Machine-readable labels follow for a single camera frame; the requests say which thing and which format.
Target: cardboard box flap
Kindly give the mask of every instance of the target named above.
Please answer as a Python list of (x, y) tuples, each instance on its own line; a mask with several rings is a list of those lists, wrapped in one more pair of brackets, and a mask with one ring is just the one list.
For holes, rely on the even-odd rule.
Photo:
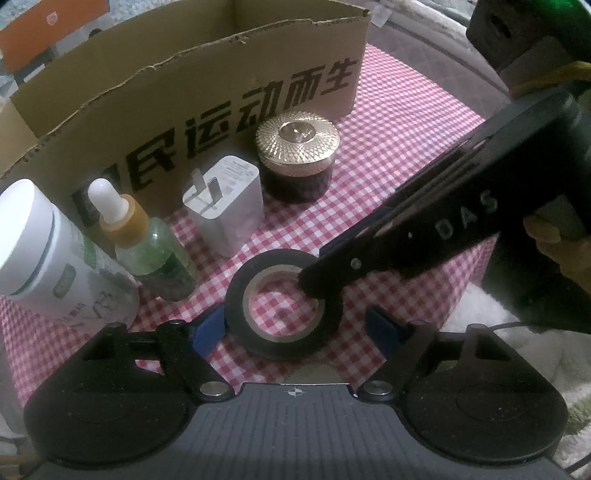
[(237, 33), (232, 0), (182, 0), (101, 32), (51, 62), (11, 97), (41, 137), (81, 105), (176, 52)]
[(240, 31), (284, 20), (314, 22), (367, 16), (367, 10), (335, 0), (236, 0), (236, 23)]
[(0, 171), (4, 172), (16, 158), (22, 157), (35, 146), (37, 137), (10, 99), (0, 108)]

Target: tape roll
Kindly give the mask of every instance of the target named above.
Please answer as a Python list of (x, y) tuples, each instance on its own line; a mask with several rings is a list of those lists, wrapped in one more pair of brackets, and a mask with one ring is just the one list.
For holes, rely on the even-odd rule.
[(236, 272), (226, 293), (226, 322), (247, 351), (272, 360), (299, 360), (321, 348), (338, 330), (343, 314), (340, 294), (319, 300), (312, 321), (291, 335), (271, 335), (256, 324), (250, 312), (250, 298), (261, 286), (280, 279), (297, 282), (300, 271), (316, 260), (299, 250), (270, 250), (251, 258)]

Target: metal screw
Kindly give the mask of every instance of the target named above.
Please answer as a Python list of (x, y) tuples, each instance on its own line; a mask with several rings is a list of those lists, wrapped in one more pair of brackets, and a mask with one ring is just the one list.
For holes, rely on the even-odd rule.
[(393, 390), (392, 385), (383, 380), (370, 380), (369, 382), (364, 383), (363, 389), (366, 393), (375, 395), (376, 397), (388, 395)]
[(199, 391), (209, 398), (220, 398), (223, 397), (225, 394), (228, 393), (230, 390), (230, 385), (224, 382), (205, 382), (201, 387), (199, 387)]

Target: round black pad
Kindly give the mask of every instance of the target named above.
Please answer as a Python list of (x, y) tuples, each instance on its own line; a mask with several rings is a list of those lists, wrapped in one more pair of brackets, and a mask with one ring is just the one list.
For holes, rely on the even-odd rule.
[(452, 368), (411, 385), (405, 415), (425, 445), (478, 465), (507, 465), (552, 453), (566, 406), (535, 372)]
[(182, 431), (189, 419), (187, 396), (168, 378), (135, 365), (119, 370), (101, 363), (64, 365), (70, 368), (50, 377), (29, 400), (25, 424), (41, 456), (74, 468), (120, 465)]

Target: wall charger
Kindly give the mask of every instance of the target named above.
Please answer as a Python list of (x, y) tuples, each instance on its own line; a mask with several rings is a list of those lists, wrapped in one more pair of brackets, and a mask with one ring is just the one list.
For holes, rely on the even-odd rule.
[(258, 168), (223, 157), (204, 175), (193, 172), (183, 203), (209, 248), (233, 257), (261, 224), (264, 213)]

